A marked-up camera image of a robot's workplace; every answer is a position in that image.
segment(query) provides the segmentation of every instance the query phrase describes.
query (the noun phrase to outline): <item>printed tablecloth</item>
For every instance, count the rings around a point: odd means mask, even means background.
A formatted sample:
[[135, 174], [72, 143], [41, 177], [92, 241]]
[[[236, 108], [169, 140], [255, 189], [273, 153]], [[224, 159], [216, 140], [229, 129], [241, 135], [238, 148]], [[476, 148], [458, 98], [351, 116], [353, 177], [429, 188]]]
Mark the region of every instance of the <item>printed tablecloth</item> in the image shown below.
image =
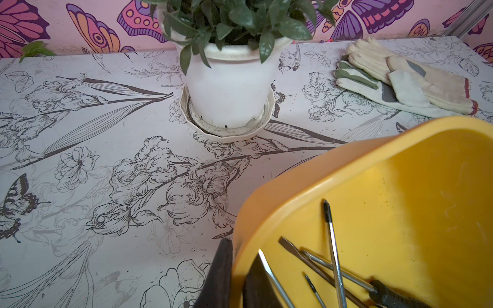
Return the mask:
[[[467, 77], [493, 121], [493, 68], [457, 38], [381, 43]], [[176, 51], [1, 59], [0, 307], [192, 306], [256, 188], [427, 120], [335, 86], [347, 44], [287, 47], [272, 120], [233, 143], [185, 123]]]

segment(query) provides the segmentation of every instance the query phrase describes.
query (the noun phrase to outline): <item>white flower pot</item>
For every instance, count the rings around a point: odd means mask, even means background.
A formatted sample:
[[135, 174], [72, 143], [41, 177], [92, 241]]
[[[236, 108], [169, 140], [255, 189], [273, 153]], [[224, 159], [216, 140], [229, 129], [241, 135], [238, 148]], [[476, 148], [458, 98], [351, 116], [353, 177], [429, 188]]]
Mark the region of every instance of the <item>white flower pot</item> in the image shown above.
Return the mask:
[[[158, 11], [162, 31], [163, 18], [162, 10]], [[185, 39], [176, 32], [172, 38]], [[262, 64], [258, 49], [251, 51], [247, 45], [226, 45], [219, 50], [209, 43], [204, 51], [211, 68], [202, 63], [200, 55], [192, 55], [185, 82], [197, 114], [218, 128], [244, 127], [261, 116], [281, 51], [291, 43], [287, 37], [276, 39], [272, 54]], [[183, 46], [175, 45], [179, 54]]]

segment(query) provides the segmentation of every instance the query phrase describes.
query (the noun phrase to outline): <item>metal frame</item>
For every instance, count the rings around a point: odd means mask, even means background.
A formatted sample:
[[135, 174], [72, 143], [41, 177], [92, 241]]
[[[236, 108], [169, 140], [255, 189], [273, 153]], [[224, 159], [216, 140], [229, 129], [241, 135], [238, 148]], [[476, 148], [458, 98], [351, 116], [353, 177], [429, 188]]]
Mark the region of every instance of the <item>metal frame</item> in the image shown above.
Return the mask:
[[443, 35], [453, 35], [463, 38], [492, 9], [493, 0], [474, 0], [450, 27], [443, 32]]

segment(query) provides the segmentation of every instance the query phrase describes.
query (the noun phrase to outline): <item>orange butterfly print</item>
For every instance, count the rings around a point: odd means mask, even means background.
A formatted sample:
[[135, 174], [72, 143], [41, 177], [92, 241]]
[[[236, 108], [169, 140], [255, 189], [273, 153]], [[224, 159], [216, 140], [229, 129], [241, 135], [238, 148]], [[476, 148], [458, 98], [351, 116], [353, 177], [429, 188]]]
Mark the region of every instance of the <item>orange butterfly print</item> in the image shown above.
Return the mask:
[[120, 39], [115, 31], [104, 22], [96, 20], [93, 15], [84, 12], [77, 5], [68, 3], [67, 11], [80, 35], [95, 53], [135, 51], [131, 46], [120, 48]]

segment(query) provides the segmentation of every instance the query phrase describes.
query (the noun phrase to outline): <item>green leaf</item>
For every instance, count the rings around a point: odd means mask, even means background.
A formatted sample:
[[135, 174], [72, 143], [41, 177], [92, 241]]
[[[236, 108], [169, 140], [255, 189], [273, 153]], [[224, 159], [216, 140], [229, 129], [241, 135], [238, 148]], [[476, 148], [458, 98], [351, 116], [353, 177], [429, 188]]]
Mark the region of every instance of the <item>green leaf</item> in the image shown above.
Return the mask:
[[275, 0], [279, 2], [279, 15], [281, 17], [287, 14], [289, 10], [289, 5], [291, 4], [291, 0]]
[[265, 29], [260, 35], [260, 62], [264, 63], [265, 60], [271, 55], [272, 50], [274, 49], [275, 42], [274, 35], [270, 30]]
[[42, 48], [37, 48], [36, 49], [36, 52], [39, 53], [39, 54], [42, 54], [44, 56], [56, 56], [56, 54], [53, 51], [48, 50], [48, 49], [43, 48], [43, 47]]
[[230, 27], [228, 25], [225, 25], [223, 23], [219, 23], [216, 26], [216, 33], [217, 33], [217, 38], [219, 40], [222, 40], [225, 38], [231, 31], [233, 30], [233, 27]]
[[296, 10], [293, 10], [289, 16], [292, 18], [292, 19], [296, 19], [298, 21], [301, 21], [302, 23], [306, 23], [306, 18], [305, 18], [305, 15], [303, 15], [303, 12], [300, 11], [299, 9], [296, 9]]
[[256, 50], [258, 48], [258, 42], [256, 40], [254, 40], [253, 38], [249, 38], [248, 39], [248, 46], [250, 47], [250, 49], [252, 51]]
[[253, 37], [258, 35], [258, 31], [255, 28], [246, 28], [246, 31], [248, 31], [248, 33], [250, 33]]
[[232, 9], [229, 14], [229, 19], [237, 25], [243, 26], [245, 28], [255, 28], [255, 23], [253, 22], [252, 11], [244, 3], [236, 6]]
[[256, 8], [260, 8], [261, 6], [265, 5], [265, 7], [270, 7], [271, 4], [272, 4], [272, 1], [273, 0], [262, 0], [262, 1], [257, 1], [255, 2], [255, 4], [253, 5], [254, 7]]
[[151, 10], [151, 20], [154, 21], [154, 12], [156, 11], [157, 4], [151, 4], [149, 9]]
[[269, 7], [269, 15], [271, 17], [271, 27], [275, 28], [275, 25], [280, 19], [287, 15], [291, 0], [274, 0]]
[[199, 42], [198, 40], [193, 40], [192, 41], [192, 53], [194, 56], [198, 55], [200, 53], [200, 50], [199, 50]]
[[166, 34], [167, 36], [171, 36], [171, 25], [168, 18], [165, 18], [163, 20], [163, 28], [164, 28], [164, 34]]
[[218, 48], [219, 50], [221, 50], [221, 49], [222, 49], [222, 47], [224, 46], [224, 40], [223, 40], [223, 39], [218, 39], [218, 38], [216, 37], [216, 46], [217, 46], [217, 48]]
[[317, 12], [311, 1], [298, 0], [296, 4], [300, 7], [301, 11], [308, 16], [308, 19], [312, 23], [313, 27], [317, 26]]
[[180, 10], [181, 0], [171, 0], [171, 4], [173, 5], [174, 9]]
[[166, 3], [168, 0], [145, 0], [142, 2], [149, 3], [149, 4], [162, 4]]
[[261, 32], [267, 25], [267, 8], [265, 4], [261, 5], [255, 13], [255, 29]]
[[196, 9], [195, 12], [193, 12], [193, 18], [195, 20], [195, 23], [199, 27], [205, 27], [206, 26], [206, 21], [204, 19], [204, 14], [202, 13], [202, 9]]
[[200, 42], [202, 46], [207, 46], [209, 44], [209, 40], [211, 39], [212, 31], [208, 30], [202, 33], [202, 36], [200, 37]]
[[217, 7], [212, 3], [211, 5], [211, 13], [212, 13], [212, 22], [214, 25], [217, 25], [218, 23], [221, 22], [221, 17], [219, 16], [219, 10]]
[[279, 18], [279, 4], [276, 0], [274, 0], [269, 7], [269, 18], [271, 20], [271, 27], [272, 29], [276, 28], [276, 24], [278, 22]]
[[332, 13], [332, 8], [339, 3], [339, 0], [325, 0], [323, 5], [318, 7], [320, 14], [325, 17], [333, 26], [336, 25], [336, 20], [334, 14]]
[[197, 29], [194, 29], [191, 26], [185, 24], [183, 21], [178, 19], [174, 14], [167, 13], [165, 18], [168, 19], [171, 28], [173, 28], [173, 30], [175, 30], [181, 35], [190, 37], [198, 33]]
[[207, 61], [206, 53], [204, 52], [204, 48], [201, 44], [199, 44], [199, 53], [200, 53], [200, 58], [202, 59], [202, 62], [208, 67], [211, 68], [209, 65], [209, 62]]
[[180, 52], [180, 66], [181, 71], [186, 76], [186, 72], [188, 71], [188, 67], [190, 66], [190, 60], [192, 59], [191, 46], [185, 46]]
[[26, 52], [29, 52], [33, 49], [40, 48], [43, 46], [43, 44], [44, 44], [44, 42], [42, 40], [35, 40], [34, 42], [31, 42], [31, 43], [25, 45], [24, 47], [22, 47], [22, 52], [26, 53]]
[[228, 25], [228, 26], [231, 25], [231, 21], [229, 20], [227, 9], [225, 9], [224, 7], [220, 7], [219, 8], [219, 16], [220, 16], [221, 22], [223, 24]]
[[279, 23], [279, 31], [282, 35], [297, 40], [310, 40], [312, 34], [308, 31], [306, 25], [299, 20], [285, 18]]
[[202, 0], [192, 0], [192, 11], [199, 6]]
[[233, 42], [236, 42], [237, 40], [239, 40], [240, 38], [242, 38], [243, 36], [245, 36], [247, 34], [248, 34], [248, 31], [244, 31], [244, 32], [240, 33], [240, 35], [238, 35], [236, 38], [233, 39]]
[[204, 0], [200, 4], [200, 8], [202, 9], [202, 12], [204, 15], [207, 17], [207, 20], [209, 21], [209, 25], [213, 26], [214, 21], [212, 21], [212, 2], [211, 0]]

